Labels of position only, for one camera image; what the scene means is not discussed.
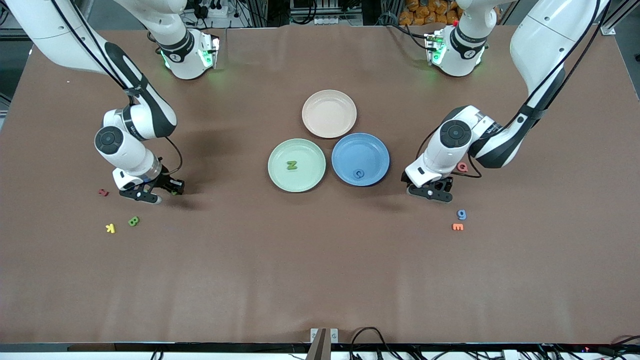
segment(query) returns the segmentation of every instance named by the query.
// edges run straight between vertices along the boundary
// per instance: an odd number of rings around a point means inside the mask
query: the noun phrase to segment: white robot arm
[[[511,57],[529,92],[518,114],[502,127],[474,106],[451,111],[424,153],[406,167],[407,192],[450,202],[452,180],[447,176],[467,152],[486,168],[507,165],[561,88],[564,61],[608,3],[540,0],[511,38]]]
[[[171,68],[174,74],[179,78],[193,78],[211,64],[207,67],[201,60],[199,46],[203,42],[198,46],[193,42],[193,38],[201,40],[202,36],[188,32],[178,15],[168,13],[182,9],[185,2],[156,1],[155,6],[145,8],[151,1],[119,0],[134,15],[140,16],[159,43],[171,44],[161,45],[162,48],[172,48],[180,54],[179,59],[169,56],[175,60]],[[109,75],[129,97],[126,107],[105,114],[102,128],[95,136],[100,155],[116,167],[113,178],[120,194],[152,204],[161,202],[161,198],[151,192],[155,187],[181,194],[184,182],[171,178],[160,159],[142,144],[144,140],[171,135],[177,125],[175,113],[130,57],[98,35],[70,0],[7,0],[7,5],[34,44],[51,61],[70,69]],[[178,38],[180,40],[173,42],[172,39]]]
[[[497,22],[494,8],[514,0],[458,0],[464,10],[457,26],[427,34],[427,59],[451,76],[466,76],[480,63]]]
[[[166,66],[178,78],[195,79],[215,65],[218,39],[197,29],[187,29],[180,18],[187,0],[114,1],[151,32]]]

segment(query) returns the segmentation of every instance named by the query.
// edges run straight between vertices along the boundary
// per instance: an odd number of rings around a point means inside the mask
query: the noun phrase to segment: brown table surface
[[[34,51],[0,135],[0,341],[292,342],[365,325],[393,342],[639,333],[639,105],[613,37],[597,38],[512,164],[455,179],[450,205],[407,196],[399,181],[453,108],[503,124],[515,114],[526,92],[513,30],[496,28],[459,79],[394,29],[232,30],[224,69],[194,81],[173,77],[144,32],[106,33],[179,116],[187,194],[160,206],[119,197],[93,148],[122,92]],[[380,184],[341,182],[337,139],[304,128],[303,103],[327,88],[355,101],[352,132],[387,145]],[[328,159],[307,193],[279,190],[266,171],[290,138]],[[166,141],[146,145],[177,164]],[[463,232],[451,230],[458,209]]]

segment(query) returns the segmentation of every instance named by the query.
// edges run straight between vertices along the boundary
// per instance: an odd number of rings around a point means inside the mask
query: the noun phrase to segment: black cable
[[[421,39],[426,39],[427,37],[424,35],[420,35],[420,34],[416,34],[416,33],[412,33],[411,31],[409,31],[409,27],[407,25],[405,25],[407,27],[407,29],[403,29],[400,26],[396,25],[396,24],[385,24],[385,26],[393,26],[394,28],[402,31],[404,34],[409,35],[412,38],[421,38]]]
[[[467,153],[467,159],[469,160],[469,164],[471,165],[471,167],[474,168],[474,170],[477,172],[477,175],[463,174],[461,172],[451,172],[451,174],[457,175],[457,176],[472,177],[474,179],[480,179],[482,177],[482,173],[476,167],[476,164],[472,160],[471,155],[469,153]]]
[[[549,357],[549,355],[547,354],[545,349],[542,348],[542,345],[540,345],[540,344],[536,344],[536,345],[538,346],[538,349],[540,349],[540,354],[543,356],[543,358],[545,360],[551,360],[551,358]]]
[[[78,19],[80,19],[80,21],[83,23],[84,28],[86,29],[86,32],[89,33],[89,36],[91,36],[91,39],[93,40],[93,43],[98,48],[98,51],[100,51],[100,54],[102,55],[102,58],[104,58],[104,60],[107,62],[107,65],[109,65],[109,69],[111,69],[111,71],[113,72],[113,75],[116,78],[118,78],[118,80],[120,80],[120,84],[122,84],[122,88],[126,89],[127,86],[124,85],[124,81],[122,80],[120,75],[118,75],[118,72],[116,72],[116,70],[113,68],[111,62],[109,61],[109,58],[107,57],[107,55],[104,53],[104,51],[102,51],[102,47],[100,46],[100,44],[98,44],[98,40],[95,38],[95,35],[93,35],[93,31],[92,31],[91,27],[89,27],[89,24],[87,24],[87,22],[84,19],[84,17],[82,16],[82,13],[80,12],[80,9],[76,6],[76,4],[74,2],[72,2],[71,5],[74,8],[74,10],[76,11],[76,15],[78,16]]]
[[[409,32],[409,37],[411,38],[411,40],[413,40],[413,42],[415,42],[416,45],[418,45],[419,47],[421,47],[421,48],[423,48],[425,50],[431,50],[431,51],[435,51],[436,50],[434,47],[426,47],[426,46],[420,44],[418,42],[418,40],[415,39],[415,36],[412,35],[413,33],[411,31],[409,31],[409,26],[408,25],[405,25],[404,28],[406,28],[407,32]]]
[[[529,95],[527,97],[527,100],[525,100],[522,103],[522,106],[526,106],[529,101],[531,101],[531,99],[533,98],[534,95],[536,95],[536,93],[538,92],[538,90],[540,90],[540,88],[547,82],[547,80],[549,80],[549,78],[551,78],[551,76],[556,72],[557,69],[560,68],[560,66],[564,66],[564,62],[569,58],[569,55],[571,55],[573,53],[573,51],[575,50],[576,47],[578,47],[578,45],[582,42],[582,39],[587,35],[587,33],[589,32],[589,29],[591,28],[591,25],[593,24],[593,22],[595,21],[596,17],[598,17],[598,9],[600,7],[600,0],[596,0],[596,6],[595,9],[593,10],[593,15],[591,16],[591,20],[589,21],[589,26],[587,26],[587,28],[582,32],[580,38],[578,38],[578,41],[576,41],[576,43],[571,47],[571,50],[569,50],[567,52],[567,54],[564,56],[564,58],[547,74],[547,76],[540,81],[540,84],[538,84],[538,86],[536,86],[536,88],[531,92],[531,95]],[[500,134],[501,132],[503,132],[505,129],[507,129],[515,120],[517,119],[517,116],[513,117],[513,119],[511,119],[502,129],[498,130],[495,134],[492,134],[491,137],[494,137],[498,134]]]
[[[312,22],[314,20],[314,18],[316,17],[316,11],[317,11],[316,0],[312,0],[312,4],[309,5],[309,13],[307,14],[307,17],[305,18],[305,20],[299,22],[299,21],[295,21],[294,19],[290,19],[290,21],[293,22],[294,24],[298,24],[298,25],[307,25],[309,22]]]
[[[502,356],[499,357],[490,357],[489,353],[487,353],[486,351],[484,352],[484,355],[480,354],[479,352],[476,351],[476,355],[478,355],[479,357],[482,357],[483,359],[487,359],[487,360],[494,360],[494,359],[502,359]]]
[[[247,4],[244,4],[244,3],[241,3],[241,4],[243,5],[243,8],[246,8],[246,9],[247,9],[247,11],[249,11],[249,14],[257,16],[258,18],[260,18],[260,19],[264,20],[264,22],[268,22],[268,21],[267,21],[267,19],[266,19],[264,16],[262,16],[262,15],[260,15],[259,13],[256,13],[256,12],[254,12],[253,10],[249,9],[249,6],[248,6]]]
[[[236,0],[236,11],[237,11],[237,7],[240,6],[240,2],[238,0]],[[242,25],[247,27],[247,28],[251,28],[251,22],[249,21],[249,17],[246,16],[246,13],[244,12],[244,7],[240,7],[240,11],[242,11],[242,15],[244,16],[244,19],[246,20],[247,25],[244,25],[244,21],[242,21],[242,18],[240,18],[240,21],[242,22]]]
[[[260,350],[256,350],[254,352],[269,352],[269,351],[281,351],[281,350],[291,350],[291,352],[296,353],[296,348],[297,347],[301,347],[303,349],[305,349],[305,351],[307,351],[307,348],[305,345],[291,345],[290,347],[278,347],[278,348],[263,348]]]
[[[567,354],[575,357],[577,360],[584,360],[583,358],[579,357],[578,355],[574,354],[573,352],[570,352],[570,351],[567,351],[567,350],[563,350],[563,351],[565,351]]]
[[[93,54],[91,52],[91,50],[89,50],[89,47],[82,41],[82,39],[80,38],[80,35],[78,35],[78,33],[75,31],[75,29],[71,26],[71,24],[69,23],[69,21],[67,20],[67,18],[65,17],[65,15],[62,13],[62,10],[60,10],[60,7],[58,6],[58,4],[56,3],[56,0],[51,0],[51,3],[53,4],[53,6],[56,8],[56,11],[58,12],[58,15],[60,15],[60,18],[62,19],[62,21],[67,25],[67,28],[69,30],[71,30],[71,32],[74,34],[74,36],[76,37],[76,40],[82,45],[82,47],[84,47],[84,50],[93,58],[93,60],[95,60],[95,62],[100,65],[100,67],[102,67],[102,69],[104,70],[104,72],[109,75],[109,77],[116,82],[116,84],[118,84],[118,86],[120,86],[123,90],[126,89],[126,87],[124,86],[123,83],[120,82],[119,79],[116,79],[116,77],[114,77],[114,75],[112,73],[109,72],[109,70],[104,66],[103,63],[100,62],[100,60],[98,60],[98,57],[96,57],[95,54]]]
[[[158,357],[156,359],[156,354],[160,351],[160,357]],[[150,360],[162,360],[164,357],[164,350],[162,350],[162,346],[158,346],[155,350],[154,353],[151,354],[151,359]]]
[[[438,355],[436,355],[436,356],[435,356],[433,359],[431,359],[431,360],[438,360],[438,359],[440,359],[444,354],[446,354],[446,353],[448,353],[448,352],[450,352],[450,351],[453,351],[453,349],[443,351],[443,352],[439,353]]]
[[[84,17],[82,16],[82,13],[80,12],[80,9],[76,6],[76,4],[74,2],[71,3],[71,6],[74,8],[74,11],[76,12],[76,16],[78,16],[78,19],[80,19],[80,21],[83,23],[83,26],[86,30],[86,32],[89,34],[89,36],[91,37],[91,39],[93,40],[93,43],[95,44],[96,48],[98,49],[98,51],[100,51],[100,54],[102,55],[102,58],[104,59],[104,61],[106,61],[107,65],[109,65],[109,69],[111,69],[112,74],[109,74],[109,71],[105,69],[105,71],[111,76],[111,78],[113,79],[114,77],[117,78],[118,81],[116,81],[120,87],[122,88],[122,90],[126,90],[127,86],[125,85],[124,81],[122,80],[122,78],[120,77],[120,75],[118,75],[118,72],[116,72],[116,70],[113,68],[111,62],[109,61],[109,58],[107,57],[107,55],[104,53],[104,51],[102,50],[102,47],[100,46],[100,44],[98,43],[98,40],[95,38],[95,35],[93,34],[93,31],[91,29],[91,27],[89,27],[89,24],[87,24],[86,20],[84,19]],[[65,21],[65,23],[67,23],[67,26],[70,27],[70,24],[68,23],[67,19],[64,17],[64,15],[62,13],[60,13],[60,16],[62,16]],[[76,33],[76,31],[74,29],[71,29],[71,31],[74,33],[74,35],[76,36],[76,39],[78,42],[80,42],[81,44],[84,44],[84,41],[82,38],[80,38],[78,36],[78,34]],[[127,95],[127,97],[129,98],[129,105],[132,106],[133,104],[135,104],[135,101],[133,99],[133,96],[131,95]]]
[[[564,360],[558,349],[554,345],[551,345],[551,349],[553,349],[554,354],[556,355],[556,360]]]
[[[427,358],[422,355],[419,348],[417,348],[415,345],[409,346],[412,348],[412,351],[407,351],[407,353],[409,353],[411,357],[413,357],[414,359],[418,357],[419,360],[427,360]]]
[[[629,337],[627,337],[626,339],[621,340],[621,341],[618,341],[617,343],[613,343],[613,344],[611,344],[611,345],[622,345],[622,344],[626,344],[626,343],[628,343],[629,341],[633,341],[633,340],[636,340],[636,339],[640,339],[640,335],[629,336]]]
[[[420,144],[420,147],[418,147],[418,152],[415,153],[415,158],[416,159],[420,156],[420,153],[422,152],[422,147],[424,146],[424,144],[427,142],[427,140],[429,140],[431,135],[435,134],[436,130],[438,130],[438,127],[436,127],[432,132],[430,132],[427,135],[427,137],[424,138],[424,140],[422,141],[422,144]]]
[[[507,20],[509,20],[509,18],[511,17],[511,14],[513,14],[513,12],[518,7],[518,4],[520,4],[520,0],[516,1],[516,3],[513,5],[513,9],[511,9],[511,12],[509,12],[509,15],[507,16],[507,18],[503,19],[502,21],[500,21],[500,25],[503,25],[503,24],[507,23]]]
[[[169,136],[165,137],[166,141],[168,141],[173,148],[175,149],[175,151],[178,153],[178,157],[180,158],[180,164],[178,165],[177,168],[167,172],[167,173],[163,173],[163,175],[171,175],[176,173],[178,170],[180,170],[180,168],[182,168],[182,153],[180,152],[180,149],[178,149],[177,146],[175,146],[175,144],[173,143],[173,141],[171,141],[171,139],[169,139]]]
[[[356,341],[356,338],[366,330],[373,330],[376,333],[378,333],[378,337],[380,338],[380,341],[382,341],[382,344],[385,346],[385,348],[387,349],[389,354],[391,354],[391,356],[393,356],[397,360],[404,360],[397,352],[395,352],[395,351],[393,351],[393,350],[391,350],[389,348],[389,345],[387,345],[387,342],[383,338],[382,333],[380,332],[380,330],[378,330],[377,327],[373,327],[373,326],[363,327],[358,332],[356,332],[356,334],[353,336],[353,338],[351,339],[351,346],[349,347],[349,360],[355,360],[355,357],[353,357],[353,344]]]
[[[629,2],[629,1],[632,1],[632,0],[625,0],[625,1],[624,1],[624,3],[621,3],[621,4],[618,6],[618,8],[617,8],[614,12],[612,12],[612,13],[611,13],[611,15],[610,15],[608,18],[606,18],[606,19],[605,19],[605,15],[606,15],[606,13],[604,13],[604,12],[603,12],[603,14],[602,14],[602,20],[600,21],[600,23],[601,23],[601,24],[604,24],[605,22],[607,22],[607,21],[611,20],[611,18],[612,18],[612,17],[614,17],[614,16],[618,13],[618,11],[620,11],[620,10],[621,10],[621,9],[622,9],[622,8],[623,8],[623,7],[624,7],[624,6]]]
[[[9,18],[11,11],[9,11],[9,6],[7,6],[4,1],[0,1],[0,6],[2,7],[0,8],[0,26],[2,26],[2,24],[4,24],[4,22]]]
[[[602,17],[604,17],[604,15],[607,14],[607,11],[609,10],[609,5],[610,4],[611,4],[611,2],[607,3],[607,5],[604,7],[604,10],[602,10],[602,14],[603,14]],[[580,54],[580,57],[578,57],[578,60],[575,62],[575,64],[571,68],[571,71],[569,71],[569,74],[564,78],[564,81],[562,82],[562,84],[560,84],[560,87],[556,90],[556,92],[551,97],[551,100],[549,101],[549,104],[547,105],[547,107],[549,107],[549,105],[552,102],[554,102],[554,100],[556,99],[556,97],[558,96],[560,91],[564,88],[566,82],[569,81],[569,79],[571,78],[571,75],[573,75],[573,73],[575,72],[575,69],[577,69],[578,65],[580,65],[580,62],[584,58],[584,55],[587,53],[587,51],[591,47],[591,44],[593,44],[593,41],[595,40],[596,36],[598,35],[598,29],[599,28],[600,28],[600,26],[597,26],[596,29],[594,30],[593,34],[591,35],[591,38],[589,39],[589,42],[587,43],[587,46],[584,48],[584,50],[582,50],[582,54]]]

